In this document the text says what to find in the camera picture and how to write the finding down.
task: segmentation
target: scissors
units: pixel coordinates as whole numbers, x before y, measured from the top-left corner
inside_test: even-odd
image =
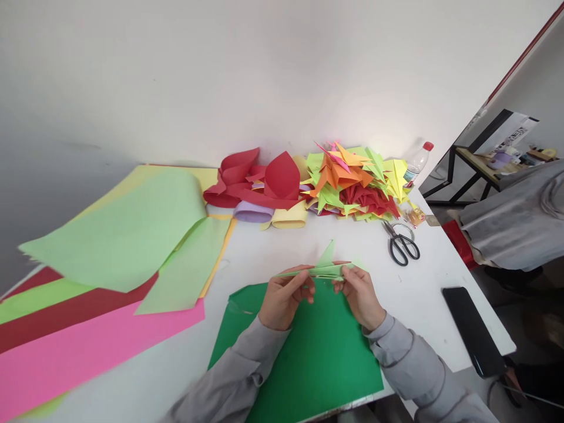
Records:
[[[419,248],[412,240],[410,240],[407,236],[397,234],[394,228],[392,228],[392,225],[390,225],[387,221],[384,221],[384,227],[392,237],[392,239],[390,240],[390,255],[397,264],[399,264],[400,266],[407,266],[407,264],[409,263],[407,256],[410,256],[414,260],[418,260],[421,257]],[[402,246],[404,247],[407,256],[401,249]]]

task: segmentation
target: scissor handle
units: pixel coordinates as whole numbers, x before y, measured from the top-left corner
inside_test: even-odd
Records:
[[[398,234],[397,237],[399,238],[399,240],[401,241],[401,243],[404,245],[405,247],[405,251],[407,252],[407,254],[414,260],[418,260],[421,257],[421,253],[419,252],[419,247],[417,246],[417,244],[415,244],[412,240],[410,240],[407,236],[402,235],[402,234]],[[409,248],[410,246],[412,246],[415,250],[415,254],[411,252],[411,249]]]
[[[399,264],[400,266],[407,266],[408,260],[405,253],[401,250],[400,246],[396,243],[396,237],[390,240],[390,256],[392,259]],[[402,261],[399,261],[398,258],[395,256],[396,251],[400,254]]]

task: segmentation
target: cable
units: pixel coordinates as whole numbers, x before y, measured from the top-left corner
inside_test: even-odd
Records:
[[[524,396],[526,396],[526,397],[531,397],[531,398],[537,399],[538,401],[542,401],[542,402],[545,402],[545,403],[547,403],[547,404],[553,405],[554,407],[558,407],[558,408],[564,409],[564,405],[560,405],[560,404],[557,404],[557,403],[555,403],[555,402],[549,401],[548,399],[544,399],[544,398],[537,397],[537,396],[532,395],[532,394],[527,394],[526,392],[523,392],[523,391],[520,391],[520,390],[516,390],[516,389],[511,388],[511,387],[509,387],[509,386],[507,386],[507,385],[504,385],[504,384],[501,383],[500,381],[493,381],[492,384],[489,386],[489,389],[488,389],[488,398],[487,398],[487,406],[488,406],[489,409],[491,409],[490,403],[491,403],[492,390],[493,390],[493,388],[494,388],[494,385],[496,385],[496,384],[502,386],[504,389],[509,389],[510,391],[517,392],[518,394],[522,394],[522,395],[524,395]]]

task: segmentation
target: person's left hand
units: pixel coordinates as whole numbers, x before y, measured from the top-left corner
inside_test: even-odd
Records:
[[[288,330],[296,310],[304,298],[313,304],[315,282],[310,277],[307,269],[315,266],[302,264],[286,269],[280,273],[289,273],[301,270],[296,276],[273,277],[268,281],[263,305],[258,312],[258,319],[269,329]]]

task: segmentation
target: person's right hand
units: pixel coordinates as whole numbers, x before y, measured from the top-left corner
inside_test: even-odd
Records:
[[[334,261],[333,264],[346,264],[349,261]],[[340,291],[346,296],[348,305],[357,321],[370,332],[376,330],[386,318],[386,311],[382,308],[370,273],[359,267],[348,268],[343,266],[344,281],[333,281],[333,289],[338,294]]]

